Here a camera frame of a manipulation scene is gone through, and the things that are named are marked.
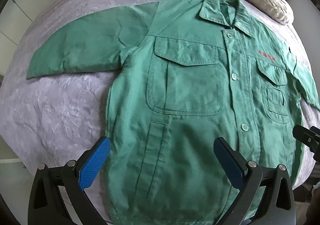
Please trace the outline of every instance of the side pocket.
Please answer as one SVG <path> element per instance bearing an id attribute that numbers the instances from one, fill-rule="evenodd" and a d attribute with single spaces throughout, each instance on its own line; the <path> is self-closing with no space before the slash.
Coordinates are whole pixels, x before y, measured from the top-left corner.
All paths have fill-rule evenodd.
<path id="1" fill-rule="evenodd" d="M 288 104 L 280 88 L 267 87 L 269 111 L 288 116 Z"/>
<path id="2" fill-rule="evenodd" d="M 138 177 L 136 197 L 147 199 L 151 189 L 152 180 L 157 168 L 161 145 L 164 137 L 165 124 L 151 122 L 148 132 L 148 140 L 140 175 Z"/>

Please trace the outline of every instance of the green work jacket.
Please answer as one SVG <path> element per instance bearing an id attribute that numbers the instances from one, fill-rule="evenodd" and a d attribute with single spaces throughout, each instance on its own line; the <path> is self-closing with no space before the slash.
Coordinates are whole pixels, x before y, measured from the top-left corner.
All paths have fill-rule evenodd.
<path id="1" fill-rule="evenodd" d="M 211 225 L 238 190 L 213 152 L 224 137 L 248 161 L 303 156 L 292 137 L 309 70 L 240 0 L 166 0 L 81 17 L 33 55 L 27 78 L 121 70 L 109 90 L 104 199 L 116 225 Z M 257 199 L 252 209 L 257 208 Z"/>

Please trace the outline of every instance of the jacket collar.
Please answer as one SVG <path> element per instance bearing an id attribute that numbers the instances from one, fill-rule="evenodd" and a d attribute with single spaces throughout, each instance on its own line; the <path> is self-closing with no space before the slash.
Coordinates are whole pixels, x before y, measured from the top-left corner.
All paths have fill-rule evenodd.
<path id="1" fill-rule="evenodd" d="M 234 4 L 236 7 L 236 15 L 234 25 L 229 26 L 220 10 L 220 3 Z M 203 19 L 213 21 L 218 24 L 229 27 L 237 27 L 242 32 L 255 38 L 252 27 L 252 16 L 240 0 L 204 0 L 199 16 Z"/>

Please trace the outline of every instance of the white button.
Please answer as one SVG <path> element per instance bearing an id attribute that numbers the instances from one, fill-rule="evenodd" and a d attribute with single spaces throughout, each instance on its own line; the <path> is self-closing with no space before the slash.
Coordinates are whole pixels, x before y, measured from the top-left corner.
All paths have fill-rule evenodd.
<path id="1" fill-rule="evenodd" d="M 241 128 L 243 131 L 248 131 L 249 130 L 249 127 L 246 125 L 246 124 L 241 124 Z"/>
<path id="2" fill-rule="evenodd" d="M 237 75 L 235 73 L 232 73 L 231 74 L 231 78 L 233 81 L 237 80 Z"/>

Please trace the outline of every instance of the bed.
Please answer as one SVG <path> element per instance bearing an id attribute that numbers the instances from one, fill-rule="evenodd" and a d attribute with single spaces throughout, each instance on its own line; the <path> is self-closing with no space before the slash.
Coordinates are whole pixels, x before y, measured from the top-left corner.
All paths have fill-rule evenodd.
<path id="1" fill-rule="evenodd" d="M 105 130 L 105 104 L 108 89 L 117 72 L 63 74 L 26 80 L 31 56 L 56 30 L 89 13 L 120 5 L 143 4 L 160 0 L 55 0 L 32 23 L 23 36 L 0 90 L 0 134 L 27 169 L 35 174 L 37 166 L 64 165 L 98 140 Z M 291 52 L 310 70 L 302 42 L 292 25 L 281 25 L 242 0 L 248 11 L 265 23 Z M 318 110 L 301 101 L 306 127 L 319 126 Z M 294 188 L 301 185 L 314 166 L 312 154 L 305 149 L 303 164 Z M 105 220 L 102 198 L 106 194 L 97 176 L 86 193 Z M 66 202 L 70 202 L 62 191 Z"/>

